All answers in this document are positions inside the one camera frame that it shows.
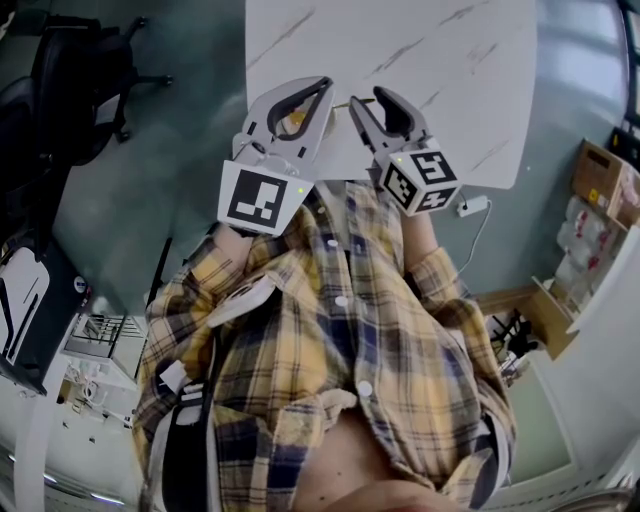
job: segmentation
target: belly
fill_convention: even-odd
[[[376,442],[359,408],[340,413],[336,425],[325,433],[320,448],[305,464],[293,502],[293,510],[316,512],[330,503],[375,481],[398,475]]]

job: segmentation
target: power strip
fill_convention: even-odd
[[[489,206],[489,198],[487,196],[478,196],[468,201],[460,201],[458,203],[458,215],[460,217],[468,217],[474,213],[486,210]]]

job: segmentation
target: gray floor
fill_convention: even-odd
[[[538,69],[520,175],[487,194],[491,219],[465,271],[483,293],[530,283],[560,260],[555,234],[569,198],[580,140],[603,143],[626,105],[624,38],[614,0],[538,0]],[[167,236],[174,272],[215,218],[218,172],[246,113],[244,4],[224,0],[54,0],[53,11],[125,27],[151,18],[134,40],[143,74],[171,73],[169,89],[136,91],[133,138],[115,142],[69,178],[55,235],[80,272],[117,309],[142,311]],[[0,86],[26,74],[37,40],[0,43]],[[464,262],[481,215],[434,216],[438,236]]]

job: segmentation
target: chair wheel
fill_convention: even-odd
[[[116,132],[117,141],[122,144],[123,142],[127,142],[131,138],[131,132]]]

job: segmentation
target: black office chair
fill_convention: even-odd
[[[130,41],[97,20],[49,16],[30,78],[0,93],[0,245],[8,238],[39,261],[71,167],[93,160],[123,132],[124,106],[138,83],[171,85],[169,75],[141,77]]]
[[[35,151],[35,85],[21,78],[0,92],[0,245],[36,228],[50,166]]]
[[[84,165],[112,135],[119,142],[128,140],[129,132],[123,131],[124,106],[131,88],[139,83],[173,83],[170,75],[140,76],[133,64],[131,39],[146,22],[136,18],[122,35],[117,27],[101,28],[97,20],[47,19],[31,72],[39,84],[41,153]]]
[[[16,0],[0,0],[0,40],[7,34],[16,13]]]

